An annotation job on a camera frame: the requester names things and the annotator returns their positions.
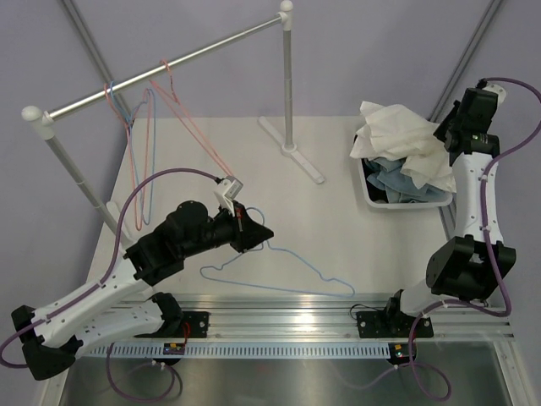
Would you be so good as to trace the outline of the pink wire hanger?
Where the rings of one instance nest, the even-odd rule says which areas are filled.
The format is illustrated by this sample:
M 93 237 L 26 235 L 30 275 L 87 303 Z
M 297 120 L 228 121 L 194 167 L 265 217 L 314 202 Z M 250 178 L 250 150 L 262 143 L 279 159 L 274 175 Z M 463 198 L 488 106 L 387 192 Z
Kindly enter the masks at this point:
M 143 106 L 148 105 L 150 101 L 150 96 L 148 91 L 144 91 L 140 102 L 133 109 L 128 109 L 127 107 L 122 107 L 120 105 L 120 102 L 117 100 L 117 97 L 115 96 L 115 93 L 112 89 L 113 85 L 113 81 L 111 81 L 108 85 L 104 85 L 104 90 L 107 92 L 106 100 L 109 104 L 109 107 L 114 111 L 117 118 L 121 121 L 125 129 L 130 180 L 132 188 L 135 189 L 136 186 L 140 185 L 140 178 L 137 166 L 137 158 L 134 154 L 134 122 L 138 116 L 139 110 Z M 135 198 L 134 202 L 134 226 L 136 231 L 141 231 L 145 223 L 145 192 L 146 187 L 144 187 L 138 193 L 138 196 Z

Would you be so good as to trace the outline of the pink hanger with jeans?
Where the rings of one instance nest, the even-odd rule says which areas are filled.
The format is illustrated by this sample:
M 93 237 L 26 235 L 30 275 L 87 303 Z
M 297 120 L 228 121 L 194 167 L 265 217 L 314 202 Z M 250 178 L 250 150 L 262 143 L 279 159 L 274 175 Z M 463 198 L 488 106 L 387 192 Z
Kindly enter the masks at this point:
M 149 80 L 152 88 L 166 104 L 173 116 L 184 129 L 192 136 L 195 142 L 205 151 L 207 156 L 227 175 L 232 176 L 233 170 L 219 154 L 210 139 L 205 135 L 199 125 L 194 121 L 188 109 L 182 104 L 174 87 L 174 78 L 169 63 L 162 59 L 160 67 L 164 68 L 169 79 L 169 90 L 161 87 L 155 80 Z

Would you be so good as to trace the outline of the white shirt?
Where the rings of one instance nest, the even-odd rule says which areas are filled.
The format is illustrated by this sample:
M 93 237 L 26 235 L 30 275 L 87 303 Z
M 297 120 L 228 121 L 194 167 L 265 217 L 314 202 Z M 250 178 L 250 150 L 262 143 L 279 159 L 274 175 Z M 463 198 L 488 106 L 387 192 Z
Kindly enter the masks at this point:
M 356 132 L 350 152 L 353 159 L 371 162 L 382 158 L 398 165 L 398 172 L 417 190 L 433 186 L 454 193 L 456 182 L 449 155 L 434 136 L 438 125 L 403 105 L 381 106 L 364 101 L 360 105 L 364 124 Z

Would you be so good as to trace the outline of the blue hanger with white shirt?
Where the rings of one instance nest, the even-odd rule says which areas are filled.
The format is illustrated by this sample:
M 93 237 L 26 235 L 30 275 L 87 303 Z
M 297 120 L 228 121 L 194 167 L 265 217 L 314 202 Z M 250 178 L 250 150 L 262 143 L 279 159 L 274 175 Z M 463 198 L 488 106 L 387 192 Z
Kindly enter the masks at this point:
M 358 292 L 343 261 L 328 248 L 311 213 L 288 214 L 248 208 L 276 236 L 244 254 L 219 254 L 192 270 L 192 284 L 211 293 L 318 295 L 351 298 Z

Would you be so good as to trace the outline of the blue hanger with denim shirt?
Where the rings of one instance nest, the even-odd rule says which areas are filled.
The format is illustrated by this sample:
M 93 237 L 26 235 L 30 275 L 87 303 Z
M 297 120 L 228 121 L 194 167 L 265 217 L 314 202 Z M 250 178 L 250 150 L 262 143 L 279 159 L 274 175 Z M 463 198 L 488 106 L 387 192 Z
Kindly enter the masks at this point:
M 151 88 L 145 88 L 148 91 L 150 101 L 148 105 L 141 109 L 145 110 L 145 135 L 143 138 L 138 138 L 134 135 L 134 154 L 137 158 L 137 166 L 139 170 L 140 182 L 146 180 L 150 175 L 156 172 L 156 140 L 157 140 L 157 125 L 156 125 L 156 94 Z M 145 223 L 143 226 L 150 225 L 153 213 L 154 203 L 154 183 L 150 182 L 146 186 L 145 192 Z

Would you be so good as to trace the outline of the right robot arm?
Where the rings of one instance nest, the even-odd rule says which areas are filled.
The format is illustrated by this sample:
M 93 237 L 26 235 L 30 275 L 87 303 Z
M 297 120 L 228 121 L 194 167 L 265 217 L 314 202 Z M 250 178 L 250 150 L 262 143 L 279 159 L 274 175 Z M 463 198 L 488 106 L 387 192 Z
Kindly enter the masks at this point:
M 415 334 L 421 318 L 440 307 L 478 309 L 516 263 L 516 251 L 504 244 L 495 204 L 500 141 L 489 126 L 500 94 L 485 82 L 466 89 L 434 132 L 448 152 L 456 183 L 455 229 L 430 257 L 424 281 L 388 299 L 380 325 L 393 337 Z

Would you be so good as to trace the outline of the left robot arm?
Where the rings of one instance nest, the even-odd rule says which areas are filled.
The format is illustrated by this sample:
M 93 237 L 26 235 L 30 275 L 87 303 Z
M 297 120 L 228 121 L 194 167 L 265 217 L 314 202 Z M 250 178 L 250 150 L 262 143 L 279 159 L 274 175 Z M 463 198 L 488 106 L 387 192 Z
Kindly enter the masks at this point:
M 82 355 L 118 339 L 176 335 L 184 316 L 171 294 L 152 294 L 142 304 L 115 313 L 110 308 L 180 272 L 191 256 L 226 244 L 243 253 L 273 236 L 239 202 L 231 211 L 221 208 L 209 217 L 204 204 L 185 201 L 122 258 L 114 258 L 104 280 L 86 283 L 48 306 L 22 305 L 13 311 L 31 375 L 37 381 L 52 378 Z

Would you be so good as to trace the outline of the light blue denim shirt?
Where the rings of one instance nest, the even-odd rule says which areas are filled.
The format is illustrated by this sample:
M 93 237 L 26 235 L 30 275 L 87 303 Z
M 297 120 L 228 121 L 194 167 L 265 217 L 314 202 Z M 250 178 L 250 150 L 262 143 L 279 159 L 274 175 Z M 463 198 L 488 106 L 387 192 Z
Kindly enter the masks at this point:
M 432 185 L 424 185 L 418 189 L 413 180 L 401 173 L 404 159 L 390 161 L 378 157 L 370 161 L 364 158 L 364 178 L 369 198 L 378 203 L 409 204 L 435 203 L 444 200 L 447 193 Z

